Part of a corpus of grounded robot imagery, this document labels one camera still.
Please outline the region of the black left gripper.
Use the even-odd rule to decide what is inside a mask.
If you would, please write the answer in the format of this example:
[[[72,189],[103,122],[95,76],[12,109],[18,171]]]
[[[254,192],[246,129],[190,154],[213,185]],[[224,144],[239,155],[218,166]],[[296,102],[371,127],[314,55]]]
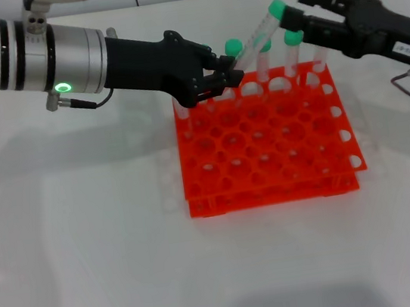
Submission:
[[[235,57],[216,55],[173,30],[159,42],[107,38],[105,44],[105,88],[161,91],[186,108],[238,88],[244,78],[242,70],[234,70]]]

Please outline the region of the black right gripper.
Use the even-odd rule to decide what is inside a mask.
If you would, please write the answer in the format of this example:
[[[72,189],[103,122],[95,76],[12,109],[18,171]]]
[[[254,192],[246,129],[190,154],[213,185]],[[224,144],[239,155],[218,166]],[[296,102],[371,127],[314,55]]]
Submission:
[[[350,0],[297,0],[326,10],[348,8]],[[280,27],[303,33],[303,41],[323,48],[343,51],[359,59],[373,54],[410,65],[410,17],[384,7],[380,0],[358,0],[346,15],[345,24],[305,15],[303,10],[286,6]]]

